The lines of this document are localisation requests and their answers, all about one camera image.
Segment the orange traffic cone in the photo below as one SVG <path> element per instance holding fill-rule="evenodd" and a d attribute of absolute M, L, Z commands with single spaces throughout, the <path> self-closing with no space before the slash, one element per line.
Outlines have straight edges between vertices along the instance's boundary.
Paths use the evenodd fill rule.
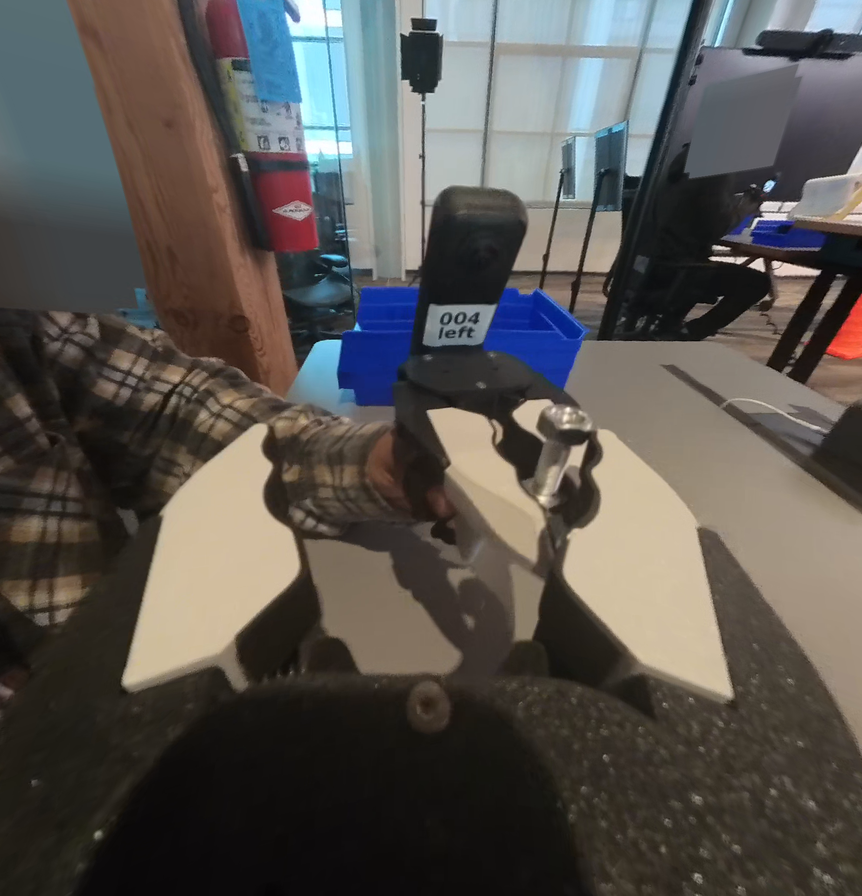
<path fill-rule="evenodd" d="M 825 354 L 843 361 L 862 359 L 862 294 Z"/>

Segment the black metal frame post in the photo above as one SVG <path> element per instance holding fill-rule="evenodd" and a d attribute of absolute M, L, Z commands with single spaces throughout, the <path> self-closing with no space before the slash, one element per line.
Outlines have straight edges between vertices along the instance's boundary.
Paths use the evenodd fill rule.
<path fill-rule="evenodd" d="M 689 91 L 695 59 L 702 47 L 702 38 L 713 5 L 712 1 L 692 1 L 688 8 L 647 164 L 616 254 L 613 277 L 596 337 L 600 342 L 610 341 L 616 335 L 630 289 L 633 265 L 640 252 L 642 232 L 658 193 L 661 174 L 667 165 L 670 140 Z"/>

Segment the black office chair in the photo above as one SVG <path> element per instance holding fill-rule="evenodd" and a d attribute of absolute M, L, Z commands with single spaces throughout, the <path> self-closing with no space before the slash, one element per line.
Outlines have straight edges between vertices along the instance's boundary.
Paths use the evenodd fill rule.
<path fill-rule="evenodd" d="M 278 252 L 276 263 L 297 356 L 304 357 L 316 342 L 338 341 L 353 328 L 357 290 L 344 255 Z"/>

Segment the black webcam bar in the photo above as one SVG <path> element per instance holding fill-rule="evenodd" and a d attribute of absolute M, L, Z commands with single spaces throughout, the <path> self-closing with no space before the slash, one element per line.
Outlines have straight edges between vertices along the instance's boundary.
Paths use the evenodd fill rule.
<path fill-rule="evenodd" d="M 762 30 L 751 47 L 743 48 L 748 56 L 803 59 L 847 60 L 862 55 L 862 34 L 841 33 L 831 28 L 818 31 L 788 29 Z"/>

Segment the red fire extinguisher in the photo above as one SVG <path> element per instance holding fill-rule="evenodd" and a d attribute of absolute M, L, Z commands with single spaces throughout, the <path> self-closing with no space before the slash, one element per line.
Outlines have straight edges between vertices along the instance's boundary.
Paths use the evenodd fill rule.
<path fill-rule="evenodd" d="M 315 250 L 302 102 L 258 99 L 236 2 L 177 2 L 190 58 L 253 245 L 274 253 Z"/>

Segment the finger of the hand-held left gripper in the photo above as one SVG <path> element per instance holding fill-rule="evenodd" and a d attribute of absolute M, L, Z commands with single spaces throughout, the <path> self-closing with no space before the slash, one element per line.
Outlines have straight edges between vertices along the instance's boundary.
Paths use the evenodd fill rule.
<path fill-rule="evenodd" d="M 427 417 L 445 453 L 445 493 L 459 522 L 517 564 L 538 569 L 546 553 L 544 512 L 500 453 L 502 426 L 452 407 L 431 409 Z"/>

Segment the person's left forearm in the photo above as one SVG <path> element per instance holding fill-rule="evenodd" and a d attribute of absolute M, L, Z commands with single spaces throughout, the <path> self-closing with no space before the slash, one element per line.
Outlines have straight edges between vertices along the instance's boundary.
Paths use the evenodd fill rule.
<path fill-rule="evenodd" d="M 166 505 L 264 424 L 291 520 L 337 534 L 402 516 L 392 429 L 290 404 L 118 318 L 0 310 L 0 543 L 102 545 L 117 507 Z"/>

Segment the blue bins on desk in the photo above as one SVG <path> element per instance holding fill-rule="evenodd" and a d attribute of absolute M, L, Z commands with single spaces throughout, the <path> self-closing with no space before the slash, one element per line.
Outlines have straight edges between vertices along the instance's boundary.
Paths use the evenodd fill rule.
<path fill-rule="evenodd" d="M 744 245 L 760 245 L 784 251 L 817 251 L 826 234 L 798 227 L 793 220 L 749 216 L 725 236 L 725 240 Z"/>

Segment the blue plastic bin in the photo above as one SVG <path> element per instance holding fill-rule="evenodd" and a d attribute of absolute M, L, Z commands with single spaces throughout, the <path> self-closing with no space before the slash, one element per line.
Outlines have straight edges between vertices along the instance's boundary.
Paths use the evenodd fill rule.
<path fill-rule="evenodd" d="M 392 405 L 392 385 L 410 354 L 417 286 L 366 286 L 357 324 L 341 337 L 338 384 L 359 406 Z M 541 290 L 508 287 L 491 318 L 486 350 L 504 352 L 564 387 L 586 327 Z"/>

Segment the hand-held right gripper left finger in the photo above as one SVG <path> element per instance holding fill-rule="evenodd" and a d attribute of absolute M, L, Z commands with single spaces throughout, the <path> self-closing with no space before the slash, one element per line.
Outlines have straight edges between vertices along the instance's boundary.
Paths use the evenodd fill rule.
<path fill-rule="evenodd" d="M 128 693 L 214 668 L 241 692 L 280 675 L 318 625 L 270 448 L 268 426 L 250 427 L 160 512 L 121 678 Z"/>

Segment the wooden pillar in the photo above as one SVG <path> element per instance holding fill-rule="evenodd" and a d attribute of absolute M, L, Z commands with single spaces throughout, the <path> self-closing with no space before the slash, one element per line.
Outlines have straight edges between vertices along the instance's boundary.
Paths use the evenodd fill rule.
<path fill-rule="evenodd" d="M 276 263 L 253 247 L 177 2 L 69 1 L 161 326 L 284 395 L 298 365 Z"/>

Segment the large black monitor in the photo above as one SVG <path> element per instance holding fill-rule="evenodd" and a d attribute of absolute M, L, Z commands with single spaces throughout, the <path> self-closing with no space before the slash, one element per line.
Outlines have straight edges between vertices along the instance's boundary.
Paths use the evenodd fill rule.
<path fill-rule="evenodd" d="M 693 139 L 698 107 L 711 84 L 771 72 L 792 62 L 748 49 L 705 48 L 695 69 L 669 144 L 671 161 Z M 799 201 L 805 183 L 817 177 L 848 173 L 862 148 L 862 53 L 847 58 L 811 58 L 798 63 L 800 84 L 795 106 L 771 167 L 735 174 L 735 191 L 774 180 L 773 203 Z"/>

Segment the black box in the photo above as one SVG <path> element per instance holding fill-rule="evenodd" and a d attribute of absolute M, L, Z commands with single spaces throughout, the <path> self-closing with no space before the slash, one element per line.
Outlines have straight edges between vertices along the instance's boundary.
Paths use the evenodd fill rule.
<path fill-rule="evenodd" d="M 843 411 L 820 441 L 813 461 L 824 483 L 862 511 L 862 399 Z"/>

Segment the silver hex bolt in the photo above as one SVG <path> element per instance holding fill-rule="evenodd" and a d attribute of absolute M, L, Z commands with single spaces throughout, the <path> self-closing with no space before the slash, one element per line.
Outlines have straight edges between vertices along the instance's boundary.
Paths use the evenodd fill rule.
<path fill-rule="evenodd" d="M 550 509 L 560 500 L 558 492 L 571 454 L 590 440 L 593 422 L 577 405 L 550 399 L 525 401 L 515 410 L 514 420 L 540 443 L 533 473 L 522 484 L 542 507 Z"/>

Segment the blue paper tag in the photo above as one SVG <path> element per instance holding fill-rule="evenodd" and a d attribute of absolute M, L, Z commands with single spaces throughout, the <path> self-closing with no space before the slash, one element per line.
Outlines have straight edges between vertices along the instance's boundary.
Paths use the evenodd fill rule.
<path fill-rule="evenodd" d="M 302 102 L 291 22 L 300 21 L 296 2 L 237 1 L 250 68 L 259 100 Z"/>

